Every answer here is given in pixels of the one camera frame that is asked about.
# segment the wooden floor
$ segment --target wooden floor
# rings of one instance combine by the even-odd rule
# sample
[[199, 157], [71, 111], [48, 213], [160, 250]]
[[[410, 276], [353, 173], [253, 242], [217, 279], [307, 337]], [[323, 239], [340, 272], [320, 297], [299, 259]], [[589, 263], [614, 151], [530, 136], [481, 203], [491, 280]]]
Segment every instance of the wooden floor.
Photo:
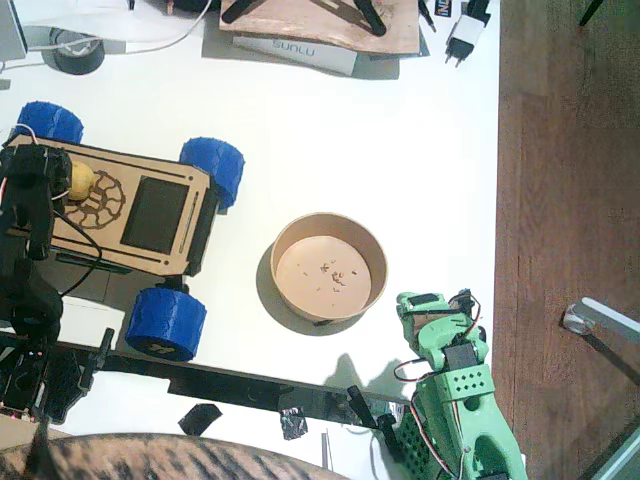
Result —
[[559, 326], [581, 296], [640, 319], [640, 2], [585, 8], [502, 2], [493, 365], [532, 479], [589, 478], [640, 418], [638, 346]]

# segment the power adapter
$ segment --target power adapter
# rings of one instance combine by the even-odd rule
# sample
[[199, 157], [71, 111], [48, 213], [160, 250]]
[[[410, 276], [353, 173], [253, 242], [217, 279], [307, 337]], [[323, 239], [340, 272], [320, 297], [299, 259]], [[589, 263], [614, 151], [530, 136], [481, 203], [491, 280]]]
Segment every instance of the power adapter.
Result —
[[471, 55], [480, 34], [491, 18], [491, 15], [487, 13], [488, 5], [489, 0], [471, 0], [468, 3], [466, 13], [460, 15], [460, 19], [453, 26], [447, 40], [446, 62], [454, 57], [458, 60], [456, 62], [456, 67], [458, 67], [463, 60]]

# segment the black screen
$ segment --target black screen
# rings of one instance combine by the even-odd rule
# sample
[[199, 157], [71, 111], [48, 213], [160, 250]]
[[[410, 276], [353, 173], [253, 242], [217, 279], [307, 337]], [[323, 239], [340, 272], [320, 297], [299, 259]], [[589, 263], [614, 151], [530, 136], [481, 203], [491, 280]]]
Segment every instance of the black screen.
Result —
[[189, 187], [142, 177], [124, 227], [122, 243], [169, 254]]

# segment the black piece of tape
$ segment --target black piece of tape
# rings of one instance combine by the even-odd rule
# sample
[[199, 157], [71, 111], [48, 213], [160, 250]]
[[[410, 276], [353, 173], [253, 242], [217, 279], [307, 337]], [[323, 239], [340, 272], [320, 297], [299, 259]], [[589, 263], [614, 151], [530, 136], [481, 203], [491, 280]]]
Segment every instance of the black piece of tape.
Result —
[[287, 408], [280, 412], [280, 424], [285, 440], [294, 440], [307, 433], [307, 419], [302, 407]]
[[199, 437], [221, 416], [222, 412], [213, 403], [199, 403], [182, 417], [178, 425], [187, 435]]
[[451, 0], [436, 0], [434, 12], [439, 17], [451, 17]]

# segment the black cable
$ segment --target black cable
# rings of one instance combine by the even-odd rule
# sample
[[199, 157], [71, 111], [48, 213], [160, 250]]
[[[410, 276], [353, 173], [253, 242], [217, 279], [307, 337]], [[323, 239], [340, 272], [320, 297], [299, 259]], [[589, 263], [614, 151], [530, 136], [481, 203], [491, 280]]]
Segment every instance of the black cable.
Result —
[[76, 288], [78, 288], [80, 285], [82, 285], [82, 282], [84, 282], [87, 277], [89, 275], [91, 275], [91, 272], [93, 272], [96, 267], [98, 266], [98, 264], [102, 261], [102, 248], [100, 248], [100, 245], [98, 245], [95, 240], [93, 238], [91, 238], [84, 230], [82, 230], [80, 227], [78, 227], [75, 223], [73, 223], [71, 220], [69, 220], [67, 217], [65, 217], [64, 215], [62, 215], [61, 213], [58, 213], [57, 211], [54, 210], [53, 212], [56, 217], [58, 217], [59, 219], [61, 219], [64, 223], [66, 223], [67, 225], [69, 225], [71, 228], [73, 228], [76, 232], [78, 232], [80, 235], [82, 235], [84, 238], [86, 238], [89, 243], [91, 244], [91, 246], [93, 246], [93, 248], [95, 248], [98, 251], [98, 256], [94, 259], [93, 263], [89, 266], [89, 268], [87, 269], [87, 271], [84, 273], [84, 275], [82, 275], [82, 277], [80, 277], [80, 280], [78, 280], [76, 283], [74, 283], [73, 285], [71, 285], [69, 288], [67, 288], [64, 292], [62, 292], [60, 294], [61, 297], [64, 297], [66, 295], [68, 295], [69, 293], [73, 292]]
[[433, 375], [433, 372], [428, 372], [425, 373], [424, 375], [418, 377], [418, 378], [406, 378], [406, 377], [401, 377], [400, 375], [398, 375], [398, 370], [400, 370], [403, 367], [406, 367], [407, 365], [411, 365], [414, 363], [422, 363], [422, 362], [426, 362], [427, 359], [426, 358], [416, 358], [414, 360], [408, 360], [406, 362], [402, 362], [401, 364], [397, 365], [394, 369], [393, 369], [393, 376], [396, 378], [396, 380], [403, 382], [403, 383], [417, 383], [417, 382], [421, 382], [423, 380], [426, 380], [427, 378], [429, 378], [431, 375]]

